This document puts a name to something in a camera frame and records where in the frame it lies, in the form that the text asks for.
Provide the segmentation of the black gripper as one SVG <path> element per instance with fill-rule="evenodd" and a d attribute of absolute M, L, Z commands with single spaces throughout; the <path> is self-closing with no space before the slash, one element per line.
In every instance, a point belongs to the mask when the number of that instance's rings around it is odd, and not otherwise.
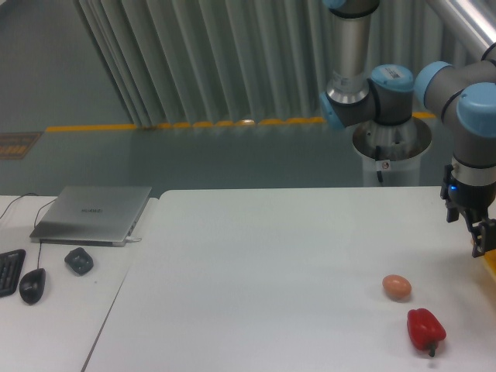
<path fill-rule="evenodd" d="M 473 240 L 472 257 L 495 250 L 495 219 L 489 219 L 487 211 L 495 200 L 495 183 L 465 184 L 454 176 L 454 166 L 448 164 L 444 167 L 440 197 L 445 201 L 448 223 L 458 221 L 464 214 Z"/>

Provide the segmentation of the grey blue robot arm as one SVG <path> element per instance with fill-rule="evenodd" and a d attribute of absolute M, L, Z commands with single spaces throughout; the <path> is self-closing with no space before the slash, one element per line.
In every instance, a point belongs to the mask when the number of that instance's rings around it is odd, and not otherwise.
<path fill-rule="evenodd" d="M 431 8 L 477 58 L 457 68 L 443 61 L 419 74 L 385 64 L 365 75 L 370 20 L 376 1 L 327 1 L 334 18 L 338 53 L 332 79 L 320 95 L 322 114 L 334 128 L 370 123 L 372 133 L 359 149 L 376 161 L 393 160 L 400 146 L 410 150 L 419 131 L 412 121 L 417 99 L 453 134 L 451 162 L 443 171 L 440 196 L 447 221 L 464 218 L 474 257 L 495 248 L 495 18 L 475 1 L 432 1 Z"/>

